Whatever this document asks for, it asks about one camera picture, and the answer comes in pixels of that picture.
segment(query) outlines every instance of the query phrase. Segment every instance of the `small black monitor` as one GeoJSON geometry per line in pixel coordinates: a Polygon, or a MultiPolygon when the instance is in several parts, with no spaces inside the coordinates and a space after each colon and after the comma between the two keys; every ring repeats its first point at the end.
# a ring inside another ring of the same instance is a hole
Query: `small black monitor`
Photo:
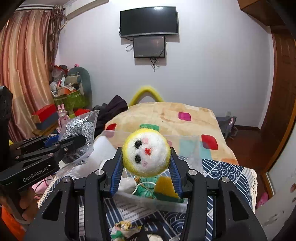
{"type": "Polygon", "coordinates": [[[143,7],[120,12],[120,36],[178,34],[176,7],[143,7]]]}
{"type": "Polygon", "coordinates": [[[134,58],[164,58],[165,36],[140,36],[133,38],[134,58]]]}

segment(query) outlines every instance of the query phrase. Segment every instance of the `white felt ball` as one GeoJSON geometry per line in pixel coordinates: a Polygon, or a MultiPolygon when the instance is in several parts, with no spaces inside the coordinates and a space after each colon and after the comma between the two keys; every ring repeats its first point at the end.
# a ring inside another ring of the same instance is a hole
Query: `white felt ball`
{"type": "Polygon", "coordinates": [[[123,147],[123,164],[131,173],[152,177],[162,173],[170,162],[167,140],[153,129],[139,129],[126,139],[123,147]]]}

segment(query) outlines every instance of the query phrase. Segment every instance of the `red felt mouth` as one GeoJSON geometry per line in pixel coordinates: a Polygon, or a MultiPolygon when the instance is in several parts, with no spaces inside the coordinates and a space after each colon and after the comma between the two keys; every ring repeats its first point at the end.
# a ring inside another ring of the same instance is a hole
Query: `red felt mouth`
{"type": "Polygon", "coordinates": [[[151,148],[150,149],[145,148],[145,154],[151,155],[151,148]]]}

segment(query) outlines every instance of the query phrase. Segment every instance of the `pink bunny toy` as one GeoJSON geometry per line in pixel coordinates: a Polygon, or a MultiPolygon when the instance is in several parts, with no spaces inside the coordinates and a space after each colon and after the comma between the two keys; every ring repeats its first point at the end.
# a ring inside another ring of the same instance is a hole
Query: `pink bunny toy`
{"type": "Polygon", "coordinates": [[[58,105],[57,109],[57,113],[59,115],[59,127],[57,128],[57,132],[60,133],[62,126],[70,119],[70,117],[67,115],[64,104],[62,104],[62,107],[58,105]]]}

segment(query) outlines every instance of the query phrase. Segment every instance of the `black bead eye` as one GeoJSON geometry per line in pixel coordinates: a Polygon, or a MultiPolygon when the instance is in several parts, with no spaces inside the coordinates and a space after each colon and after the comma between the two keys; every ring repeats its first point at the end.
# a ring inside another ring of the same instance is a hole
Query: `black bead eye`
{"type": "Polygon", "coordinates": [[[136,163],[140,163],[141,162],[141,156],[140,155],[136,155],[135,156],[135,162],[136,163]]]}
{"type": "Polygon", "coordinates": [[[136,141],[135,142],[135,148],[136,149],[139,149],[141,145],[142,145],[142,142],[141,141],[136,141]]]}

